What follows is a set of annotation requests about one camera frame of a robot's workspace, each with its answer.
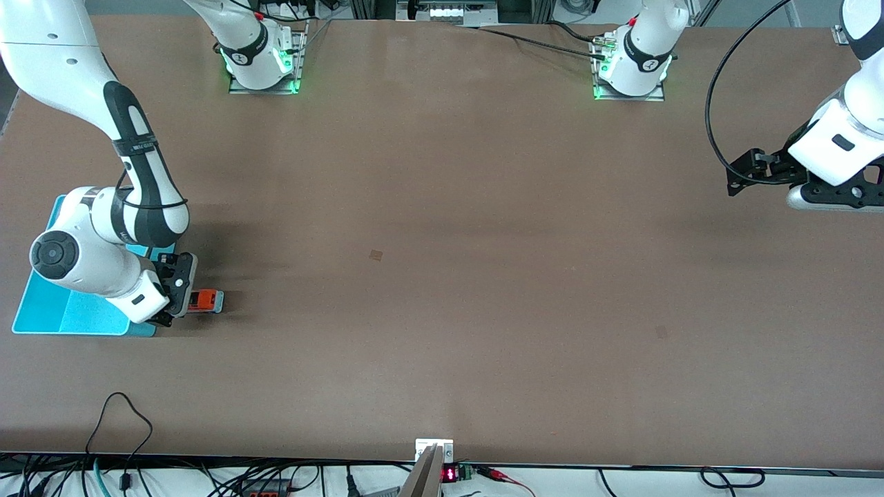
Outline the orange toy bus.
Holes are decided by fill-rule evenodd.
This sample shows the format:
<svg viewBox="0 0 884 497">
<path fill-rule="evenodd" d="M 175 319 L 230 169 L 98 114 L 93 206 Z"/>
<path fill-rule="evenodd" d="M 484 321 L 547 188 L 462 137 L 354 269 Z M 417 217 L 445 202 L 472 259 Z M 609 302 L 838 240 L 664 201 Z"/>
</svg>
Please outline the orange toy bus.
<svg viewBox="0 0 884 497">
<path fill-rule="evenodd" d="M 192 290 L 187 302 L 187 314 L 210 313 L 223 311 L 224 292 L 217 289 Z"/>
</svg>

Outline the blue plastic box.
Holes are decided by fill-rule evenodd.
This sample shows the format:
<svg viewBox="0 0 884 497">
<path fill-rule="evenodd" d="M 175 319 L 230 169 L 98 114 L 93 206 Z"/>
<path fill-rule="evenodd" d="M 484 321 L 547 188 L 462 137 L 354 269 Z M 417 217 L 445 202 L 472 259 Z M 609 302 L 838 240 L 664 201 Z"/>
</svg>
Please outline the blue plastic box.
<svg viewBox="0 0 884 497">
<path fill-rule="evenodd" d="M 110 208 L 126 212 L 132 188 L 76 188 L 60 196 L 46 228 L 28 251 L 31 274 L 12 330 L 18 334 L 151 337 L 157 327 L 129 320 L 108 299 L 135 286 L 142 270 L 157 273 L 157 257 L 172 248 L 131 251 L 105 240 L 126 221 L 105 220 Z"/>
</svg>

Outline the grey metal bar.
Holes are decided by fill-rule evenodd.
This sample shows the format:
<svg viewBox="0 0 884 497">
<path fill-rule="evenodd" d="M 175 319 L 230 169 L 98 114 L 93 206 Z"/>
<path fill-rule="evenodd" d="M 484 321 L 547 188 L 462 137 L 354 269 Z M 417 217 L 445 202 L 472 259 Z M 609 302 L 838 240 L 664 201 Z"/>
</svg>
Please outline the grey metal bar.
<svg viewBox="0 0 884 497">
<path fill-rule="evenodd" d="M 440 497 L 442 471 L 445 465 L 445 444 L 426 445 L 396 497 Z"/>
</svg>

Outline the white mounting plate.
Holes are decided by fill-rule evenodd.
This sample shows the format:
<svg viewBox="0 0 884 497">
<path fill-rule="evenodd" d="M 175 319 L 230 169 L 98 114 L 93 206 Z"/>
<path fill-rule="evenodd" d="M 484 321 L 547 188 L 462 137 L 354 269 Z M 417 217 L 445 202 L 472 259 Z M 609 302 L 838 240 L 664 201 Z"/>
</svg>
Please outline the white mounting plate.
<svg viewBox="0 0 884 497">
<path fill-rule="evenodd" d="M 426 449 L 442 447 L 442 459 L 445 465 L 454 462 L 454 441 L 451 438 L 417 438 L 414 441 L 414 461 L 416 462 Z"/>
</svg>

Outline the metal rack with lit panel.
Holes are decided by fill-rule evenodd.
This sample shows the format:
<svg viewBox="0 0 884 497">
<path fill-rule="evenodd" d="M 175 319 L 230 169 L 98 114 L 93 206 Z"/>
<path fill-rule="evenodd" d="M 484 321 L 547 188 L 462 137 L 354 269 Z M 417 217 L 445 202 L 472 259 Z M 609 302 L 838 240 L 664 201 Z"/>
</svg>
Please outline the metal rack with lit panel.
<svg viewBox="0 0 884 497">
<path fill-rule="evenodd" d="M 558 0 L 340 0 L 354 19 L 420 21 L 480 28 L 543 24 Z"/>
</svg>

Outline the red and black lead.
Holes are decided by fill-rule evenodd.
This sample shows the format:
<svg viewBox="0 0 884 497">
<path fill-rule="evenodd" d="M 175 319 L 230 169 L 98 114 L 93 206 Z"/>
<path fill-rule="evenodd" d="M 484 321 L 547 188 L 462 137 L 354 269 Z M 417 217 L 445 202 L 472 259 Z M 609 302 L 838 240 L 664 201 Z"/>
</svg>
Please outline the red and black lead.
<svg viewBox="0 0 884 497">
<path fill-rule="evenodd" d="M 499 471 L 498 469 L 493 469 L 492 467 L 482 466 L 482 465 L 474 465 L 472 467 L 474 469 L 474 473 L 480 475 L 484 478 L 488 478 L 497 483 L 505 483 L 509 485 L 515 485 L 515 487 L 520 487 L 530 494 L 530 497 L 537 497 L 534 491 L 529 488 L 527 485 L 521 483 L 517 479 L 509 477 L 504 472 Z"/>
</svg>

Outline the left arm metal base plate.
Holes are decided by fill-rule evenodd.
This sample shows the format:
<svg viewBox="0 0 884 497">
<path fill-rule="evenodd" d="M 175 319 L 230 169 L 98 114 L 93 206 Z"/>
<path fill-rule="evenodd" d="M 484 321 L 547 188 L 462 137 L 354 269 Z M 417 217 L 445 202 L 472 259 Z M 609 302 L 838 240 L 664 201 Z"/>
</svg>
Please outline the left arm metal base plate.
<svg viewBox="0 0 884 497">
<path fill-rule="evenodd" d="M 594 59 L 590 61 L 591 72 L 593 73 L 593 98 L 600 101 L 661 101 L 665 100 L 664 83 L 666 71 L 661 73 L 661 79 L 657 82 L 654 89 L 645 95 L 627 95 L 613 87 L 610 77 L 613 76 L 616 63 L 613 58 L 616 48 L 616 40 L 608 37 L 614 35 L 614 32 L 607 32 L 606 37 L 593 37 L 588 42 L 588 49 L 592 55 L 600 55 L 602 59 Z"/>
</svg>

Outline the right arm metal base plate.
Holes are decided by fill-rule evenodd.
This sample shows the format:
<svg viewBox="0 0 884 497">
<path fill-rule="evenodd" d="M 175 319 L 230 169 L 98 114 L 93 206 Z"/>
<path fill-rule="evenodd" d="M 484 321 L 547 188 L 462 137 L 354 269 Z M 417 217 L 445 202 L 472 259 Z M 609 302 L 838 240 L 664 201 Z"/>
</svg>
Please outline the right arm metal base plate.
<svg viewBox="0 0 884 497">
<path fill-rule="evenodd" d="M 307 33 L 275 20 L 260 21 L 262 31 L 245 48 L 219 48 L 230 76 L 231 94 L 295 95 L 300 90 Z"/>
</svg>

